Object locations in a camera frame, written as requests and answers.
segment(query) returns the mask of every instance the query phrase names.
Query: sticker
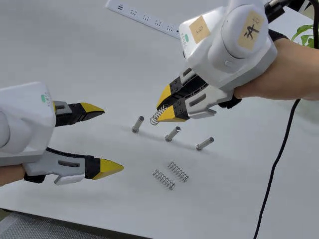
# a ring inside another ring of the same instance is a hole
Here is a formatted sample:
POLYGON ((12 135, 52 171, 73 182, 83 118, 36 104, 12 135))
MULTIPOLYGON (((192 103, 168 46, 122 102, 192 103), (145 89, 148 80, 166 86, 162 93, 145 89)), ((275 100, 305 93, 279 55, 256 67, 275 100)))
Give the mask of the sticker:
POLYGON ((251 11, 239 36, 238 44, 252 51, 264 21, 263 16, 255 11, 251 11))
POLYGON ((196 44, 210 35, 210 31, 203 16, 200 16, 189 26, 189 28, 196 44))

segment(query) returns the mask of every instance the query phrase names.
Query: black cable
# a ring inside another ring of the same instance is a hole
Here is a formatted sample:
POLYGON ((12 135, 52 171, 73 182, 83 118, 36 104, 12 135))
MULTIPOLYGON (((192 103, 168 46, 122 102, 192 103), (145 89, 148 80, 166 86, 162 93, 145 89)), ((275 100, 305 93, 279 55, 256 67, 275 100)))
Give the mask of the black cable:
POLYGON ((315 49, 319 49, 319 34, 318 34, 318 25, 319 25, 319 2, 317 0, 309 0, 309 2, 314 6, 315 17, 314 17, 314 44, 315 49))
MULTIPOLYGON (((315 9, 315 17, 314 17, 314 46, 315 46, 315 49, 319 49, 319 33, 318 33, 319 3, 317 2, 317 0, 309 0, 309 2, 314 6, 314 9, 315 9)), ((299 102, 300 102, 300 99, 296 100, 294 105, 293 105, 293 107, 292 107, 292 109, 291 109, 291 111, 290 111, 290 116, 289 116, 286 132, 285 132, 285 137, 284 137, 283 143, 282 143, 282 145, 280 147, 280 150, 279 150, 279 153, 277 155, 277 158, 276 158, 276 160, 275 160, 275 162, 274 162, 274 164, 272 166, 272 169, 271 169, 271 173, 270 173, 270 177, 269 177, 269 181, 268 181, 268 185, 267 185, 266 194, 265 194, 264 201, 263 201, 263 204, 262 204, 260 212, 259 212, 259 217, 258 217, 258 222, 257 222, 256 230, 255 230, 254 239, 257 239, 257 236, 258 236, 261 220, 262 220, 263 213, 264 213, 264 210, 265 210, 265 206, 266 206, 266 203, 267 203, 267 200, 268 200, 268 196, 269 196, 269 193, 270 193, 270 188, 271 188, 271 185, 272 185, 272 182, 273 182, 273 179, 274 179, 275 169, 276 169, 276 166, 277 166, 277 164, 278 164, 278 162, 279 162, 279 160, 281 158, 281 155, 284 152, 284 149, 285 149, 285 146, 286 146, 286 143, 287 143, 287 139, 288 139, 288 136, 289 136, 291 124, 293 122, 295 110, 296 110, 296 107, 299 104, 299 102)))
POLYGON ((258 223, 257 223, 254 239, 256 239, 257 236, 258 236, 258 232, 259 232, 259 228, 260 228, 260 224, 261 224, 261 219, 263 217, 264 209, 265 209, 265 206, 266 206, 266 203, 267 203, 267 200, 268 200, 271 184, 272 184, 273 179, 274 179, 275 169, 276 169, 276 166, 277 166, 277 164, 279 162, 279 159, 281 158, 281 155, 284 152, 284 149, 285 149, 285 146, 286 146, 286 143, 287 143, 287 139, 288 139, 288 136, 289 136, 289 132, 290 132, 290 127, 291 127, 291 124, 293 122, 295 109, 296 109, 297 105, 299 104, 299 102, 300 102, 300 99, 296 100, 294 105, 293 105, 293 107, 292 107, 292 109, 291 109, 291 111, 290 111, 290 116, 289 116, 289 120, 288 120, 288 124, 287 124, 287 128, 286 128, 285 137, 284 137, 283 143, 282 143, 282 145, 280 147, 278 156, 277 156, 277 158, 276 158, 276 160, 275 160, 275 162, 273 164, 273 167, 271 169, 271 173, 270 173, 270 177, 269 177, 269 181, 268 181, 266 194, 265 194, 264 201, 263 201, 263 204, 261 206, 259 217, 258 217, 258 223))

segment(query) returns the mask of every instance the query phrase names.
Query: metal spring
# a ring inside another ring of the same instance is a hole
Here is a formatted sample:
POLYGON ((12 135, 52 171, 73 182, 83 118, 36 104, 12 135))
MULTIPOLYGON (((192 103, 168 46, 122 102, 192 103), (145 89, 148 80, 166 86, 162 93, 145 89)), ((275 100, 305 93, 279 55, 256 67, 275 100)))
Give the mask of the metal spring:
POLYGON ((167 105, 163 105, 156 113, 150 118, 150 122, 152 125, 158 125, 159 117, 164 113, 164 111, 167 109, 167 105))
POLYGON ((154 171, 152 174, 156 179, 158 179, 162 184, 164 184, 169 189, 173 190, 175 187, 175 183, 170 180, 168 177, 166 177, 162 172, 160 172, 158 169, 154 171))
POLYGON ((189 176, 175 164, 173 161, 169 164, 168 168, 176 174, 183 182, 186 182, 189 176))

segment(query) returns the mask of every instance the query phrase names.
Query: leaf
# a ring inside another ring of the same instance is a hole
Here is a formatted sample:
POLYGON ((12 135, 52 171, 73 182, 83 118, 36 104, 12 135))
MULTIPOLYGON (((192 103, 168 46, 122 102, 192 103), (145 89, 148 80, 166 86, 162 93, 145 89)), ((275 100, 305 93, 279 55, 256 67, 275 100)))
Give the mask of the leaf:
POLYGON ((312 29, 312 28, 313 28, 313 25, 303 25, 303 26, 299 27, 297 29, 297 33, 293 36, 293 38, 291 38, 291 41, 294 41, 295 38, 297 36, 299 36, 301 33, 308 31, 309 29, 312 29))
POLYGON ((314 48, 315 47, 315 42, 312 38, 309 38, 308 40, 308 47, 314 48))
POLYGON ((310 35, 301 36, 301 42, 302 42, 303 46, 307 43, 309 37, 310 37, 310 35))

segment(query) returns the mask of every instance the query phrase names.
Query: metal pin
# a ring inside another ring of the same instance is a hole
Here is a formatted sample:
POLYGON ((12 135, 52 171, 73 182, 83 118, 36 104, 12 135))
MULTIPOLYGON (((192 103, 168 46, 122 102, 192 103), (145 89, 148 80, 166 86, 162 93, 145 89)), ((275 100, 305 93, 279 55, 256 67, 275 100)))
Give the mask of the metal pin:
POLYGON ((213 142, 214 142, 214 138, 210 137, 209 139, 205 140, 203 143, 196 145, 196 149, 197 151, 202 151, 203 148, 205 148, 206 146, 210 145, 213 142))
POLYGON ((143 121, 144 121, 144 117, 140 116, 138 120, 136 121, 135 125, 132 127, 133 133, 137 133, 140 130, 140 126, 143 123, 143 121))
POLYGON ((178 132, 180 132, 180 131, 181 131, 180 127, 178 127, 178 126, 175 127, 175 129, 173 129, 173 131, 171 133, 169 133, 168 135, 165 136, 165 140, 167 142, 171 142, 173 140, 173 138, 175 137, 175 135, 177 135, 178 132))

